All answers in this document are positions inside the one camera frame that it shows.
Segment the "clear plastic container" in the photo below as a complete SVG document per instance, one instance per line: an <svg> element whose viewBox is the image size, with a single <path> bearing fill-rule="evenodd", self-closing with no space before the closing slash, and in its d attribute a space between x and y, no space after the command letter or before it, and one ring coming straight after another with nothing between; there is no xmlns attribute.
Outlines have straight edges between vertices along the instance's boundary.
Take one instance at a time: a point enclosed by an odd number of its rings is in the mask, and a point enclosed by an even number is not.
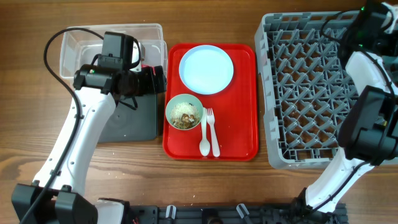
<svg viewBox="0 0 398 224"><path fill-rule="evenodd" d="M160 24L114 24L79 26L93 30L104 36L106 31L131 35L145 47L145 58L141 63L150 66L163 66L167 74L167 46L163 41ZM75 72L84 64L90 64L96 54L102 51L102 40L97 36L80 30L70 31L63 35L60 76L73 83Z"/></svg>

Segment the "round plate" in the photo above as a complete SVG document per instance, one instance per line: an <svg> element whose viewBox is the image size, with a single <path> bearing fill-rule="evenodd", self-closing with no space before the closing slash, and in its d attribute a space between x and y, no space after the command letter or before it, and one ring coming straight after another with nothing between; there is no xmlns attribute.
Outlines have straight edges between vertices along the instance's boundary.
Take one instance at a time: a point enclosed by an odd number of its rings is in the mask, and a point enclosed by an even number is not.
<svg viewBox="0 0 398 224"><path fill-rule="evenodd" d="M231 58L218 47L201 45L190 49L180 62L180 78L195 93L209 95L225 89L232 80Z"/></svg>

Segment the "fork handle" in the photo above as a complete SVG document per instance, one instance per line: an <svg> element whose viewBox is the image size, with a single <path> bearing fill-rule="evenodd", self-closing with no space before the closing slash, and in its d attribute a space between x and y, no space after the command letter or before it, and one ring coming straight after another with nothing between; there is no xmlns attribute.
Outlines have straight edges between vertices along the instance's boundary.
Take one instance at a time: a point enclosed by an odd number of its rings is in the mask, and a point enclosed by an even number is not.
<svg viewBox="0 0 398 224"><path fill-rule="evenodd" d="M213 148L213 155L215 157L220 156L220 148L218 147L218 141L216 136L216 130L214 129L214 124L210 126L210 133L211 133L211 147Z"/></svg>

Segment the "bowl of food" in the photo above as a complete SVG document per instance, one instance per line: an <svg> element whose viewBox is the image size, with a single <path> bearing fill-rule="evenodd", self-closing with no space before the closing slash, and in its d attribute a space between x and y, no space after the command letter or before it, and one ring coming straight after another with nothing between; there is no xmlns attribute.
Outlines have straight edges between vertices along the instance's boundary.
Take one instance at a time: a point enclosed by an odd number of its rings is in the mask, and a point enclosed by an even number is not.
<svg viewBox="0 0 398 224"><path fill-rule="evenodd" d="M166 106L166 119L179 130L190 130L198 126L203 116L200 100L189 94L173 97Z"/></svg>

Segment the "green bowl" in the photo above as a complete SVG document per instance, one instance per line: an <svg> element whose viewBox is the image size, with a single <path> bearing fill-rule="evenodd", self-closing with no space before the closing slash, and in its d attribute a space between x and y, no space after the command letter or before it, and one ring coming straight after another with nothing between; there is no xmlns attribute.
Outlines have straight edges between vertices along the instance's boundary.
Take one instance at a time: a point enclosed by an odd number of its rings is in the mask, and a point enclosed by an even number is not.
<svg viewBox="0 0 398 224"><path fill-rule="evenodd" d="M179 104L179 103L183 103L183 102L192 104L192 105L195 106L195 107L197 108L197 110L198 110L199 122L197 123L197 125L195 125L195 126L192 127L192 128L180 129L180 128L177 128L177 127L175 127L174 125L172 125L172 115L171 115L171 114L172 114L172 109L174 108L175 105L177 105L177 104ZM192 96L192 95L190 95L190 94L179 94L179 95L173 97L173 98L167 103L166 112L165 112L165 113L166 113L166 119L167 119L167 121L169 122L169 124L170 124L173 128L178 129L178 130L182 130L182 131L188 131L188 130L191 130L191 129L195 128L196 126L198 126L198 125L200 124L201 117L203 116L203 105L201 104L201 102L200 102L200 100L199 100L198 98L196 98L196 97L194 97L194 96Z"/></svg>

